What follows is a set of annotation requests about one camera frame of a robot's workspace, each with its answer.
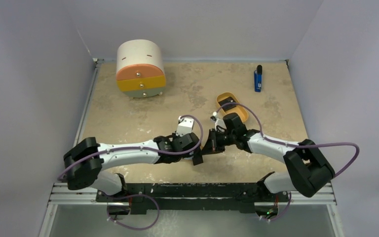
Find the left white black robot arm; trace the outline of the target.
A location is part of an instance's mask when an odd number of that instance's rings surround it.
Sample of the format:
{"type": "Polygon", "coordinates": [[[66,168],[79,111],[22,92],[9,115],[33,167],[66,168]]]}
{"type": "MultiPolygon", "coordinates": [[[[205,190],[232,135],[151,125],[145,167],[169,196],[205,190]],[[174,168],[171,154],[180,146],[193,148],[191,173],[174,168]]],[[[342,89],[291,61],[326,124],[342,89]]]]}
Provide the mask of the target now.
{"type": "Polygon", "coordinates": [[[193,132],[119,145],[97,143],[95,137],[88,137],[64,154],[65,170],[59,178],[67,182],[69,190],[92,187],[121,202],[127,197],[124,176],[111,174],[108,169],[131,164],[171,164],[182,159],[190,159],[193,165],[203,163],[200,140],[193,132]]]}

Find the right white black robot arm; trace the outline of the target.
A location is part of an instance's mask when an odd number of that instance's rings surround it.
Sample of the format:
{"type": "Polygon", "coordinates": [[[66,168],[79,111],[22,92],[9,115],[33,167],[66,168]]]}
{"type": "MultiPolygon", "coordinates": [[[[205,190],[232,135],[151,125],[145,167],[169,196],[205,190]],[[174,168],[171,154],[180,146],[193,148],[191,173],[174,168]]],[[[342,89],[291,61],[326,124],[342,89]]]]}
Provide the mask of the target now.
{"type": "Polygon", "coordinates": [[[227,146],[235,145],[285,164],[286,172],[271,172],[257,182],[257,194],[264,201],[283,191],[299,192],[310,198],[335,177],[332,166],[309,139],[302,142],[269,139],[259,130],[247,129],[236,113],[226,115],[224,124],[209,130],[202,155],[223,153],[227,146]]]}

